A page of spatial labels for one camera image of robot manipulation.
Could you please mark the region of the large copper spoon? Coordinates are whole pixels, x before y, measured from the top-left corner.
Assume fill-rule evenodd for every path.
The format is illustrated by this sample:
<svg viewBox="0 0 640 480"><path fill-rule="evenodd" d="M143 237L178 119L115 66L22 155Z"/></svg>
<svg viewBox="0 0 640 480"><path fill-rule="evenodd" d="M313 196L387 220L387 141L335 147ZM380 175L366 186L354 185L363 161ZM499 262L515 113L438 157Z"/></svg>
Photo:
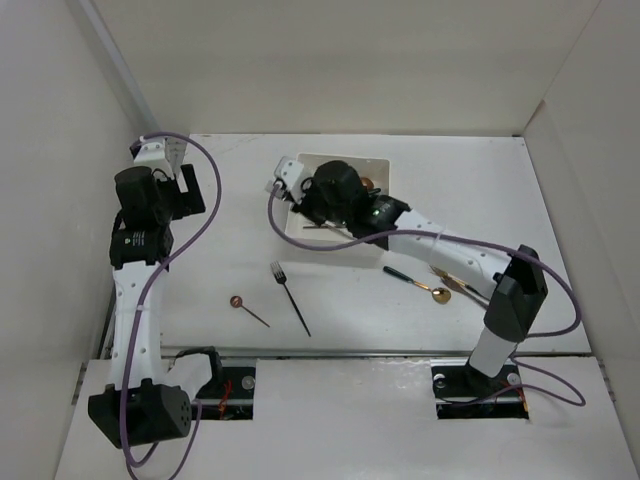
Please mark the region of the large copper spoon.
<svg viewBox="0 0 640 480"><path fill-rule="evenodd" d="M367 191L371 191L374 189L374 183L367 177L360 178L362 185L366 188Z"/></svg>

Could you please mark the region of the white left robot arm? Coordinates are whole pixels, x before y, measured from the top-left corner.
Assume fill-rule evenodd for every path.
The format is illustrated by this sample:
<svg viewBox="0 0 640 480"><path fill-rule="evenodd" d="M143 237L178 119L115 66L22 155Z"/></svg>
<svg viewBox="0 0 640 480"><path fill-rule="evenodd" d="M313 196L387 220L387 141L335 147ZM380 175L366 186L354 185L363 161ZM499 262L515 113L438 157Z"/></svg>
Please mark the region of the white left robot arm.
<svg viewBox="0 0 640 480"><path fill-rule="evenodd" d="M170 224L205 210L192 165L180 168L187 189L158 168L134 166L115 177L121 208L109 258L116 286L114 343L107 384L90 396L88 415L121 449L185 437L197 394L223 387L213 347L180 352L172 367L161 355L162 297L174 243Z"/></svg>

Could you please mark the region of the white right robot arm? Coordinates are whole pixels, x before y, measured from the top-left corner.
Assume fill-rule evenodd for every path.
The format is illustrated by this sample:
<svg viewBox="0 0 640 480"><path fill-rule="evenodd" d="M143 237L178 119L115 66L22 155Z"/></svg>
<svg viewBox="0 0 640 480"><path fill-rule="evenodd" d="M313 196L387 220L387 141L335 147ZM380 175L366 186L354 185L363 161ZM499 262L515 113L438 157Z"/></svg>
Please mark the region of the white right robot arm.
<svg viewBox="0 0 640 480"><path fill-rule="evenodd" d="M407 203L369 191L356 170L341 160L315 170L287 160L279 178L293 211L307 220L341 224L353 238L421 260L487 299L484 327L463 369L463 381L477 394L498 384L500 371L527 337L548 294L535 250L522 245L500 256L457 240Z"/></svg>

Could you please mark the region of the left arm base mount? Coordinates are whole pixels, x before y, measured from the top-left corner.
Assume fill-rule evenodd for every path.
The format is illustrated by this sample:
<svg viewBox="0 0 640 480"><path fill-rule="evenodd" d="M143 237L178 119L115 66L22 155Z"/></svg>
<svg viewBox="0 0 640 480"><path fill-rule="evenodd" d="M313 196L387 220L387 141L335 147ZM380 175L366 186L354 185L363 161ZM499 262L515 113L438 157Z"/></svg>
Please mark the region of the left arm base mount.
<svg viewBox="0 0 640 480"><path fill-rule="evenodd" d="M181 357L160 383L162 402L183 421L251 420L255 373L250 366L220 367L204 355Z"/></svg>

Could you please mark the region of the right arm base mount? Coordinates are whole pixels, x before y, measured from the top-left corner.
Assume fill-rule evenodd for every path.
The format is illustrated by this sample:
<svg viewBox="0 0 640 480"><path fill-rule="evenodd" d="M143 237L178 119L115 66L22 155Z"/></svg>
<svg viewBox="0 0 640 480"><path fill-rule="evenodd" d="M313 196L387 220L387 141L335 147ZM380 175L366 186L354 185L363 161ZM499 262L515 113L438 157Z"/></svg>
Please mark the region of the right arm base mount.
<svg viewBox="0 0 640 480"><path fill-rule="evenodd" d="M519 369L507 363L495 378L470 366L431 367L432 390L439 420L529 419Z"/></svg>

